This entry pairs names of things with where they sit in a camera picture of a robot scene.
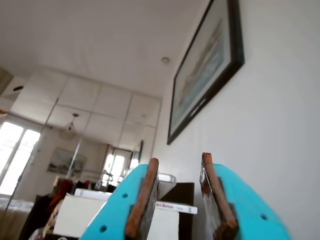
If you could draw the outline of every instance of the mirrored wall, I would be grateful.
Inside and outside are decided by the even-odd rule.
[[[112,192],[149,162],[158,98],[48,69],[9,88],[21,84],[0,115],[0,232],[9,217],[23,232],[36,199],[52,198],[63,181]]]

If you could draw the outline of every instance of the painting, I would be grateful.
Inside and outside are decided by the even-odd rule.
[[[168,145],[244,63],[238,0],[211,0],[174,78]]]
[[[74,152],[64,150],[62,148],[56,148],[51,161],[49,163],[48,172],[57,173],[60,175],[66,175],[70,167]],[[71,177],[79,178],[82,170],[84,169],[87,158],[83,155],[77,154],[72,166]]]

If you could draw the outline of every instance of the book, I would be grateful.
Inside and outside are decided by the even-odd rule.
[[[146,240],[179,240],[179,212],[154,209]]]
[[[186,214],[197,214],[198,213],[197,207],[190,206],[187,204],[181,204],[181,203],[157,201],[155,203],[155,207],[158,209],[176,211],[179,213],[186,213]]]
[[[95,191],[95,190],[88,190],[77,188],[75,190],[74,195],[77,197],[89,198],[89,199],[99,199],[107,201],[111,196],[111,192],[103,192],[103,191]]]
[[[53,234],[80,238],[105,202],[67,194],[56,217]]]

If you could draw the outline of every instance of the lamp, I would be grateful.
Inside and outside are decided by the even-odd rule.
[[[73,116],[72,121],[68,125],[66,125],[63,129],[60,130],[59,136],[61,139],[71,140],[77,135],[76,128],[74,125],[74,120],[75,118],[79,117],[79,114],[73,113],[72,116]]]

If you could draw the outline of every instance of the turquoise object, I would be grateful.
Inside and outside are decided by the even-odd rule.
[[[233,171],[213,164],[221,179],[224,195],[233,204],[239,224],[236,240],[290,240],[289,233],[278,215]]]
[[[148,164],[138,165],[123,179],[89,224],[80,240],[125,240],[130,208],[137,201]]]

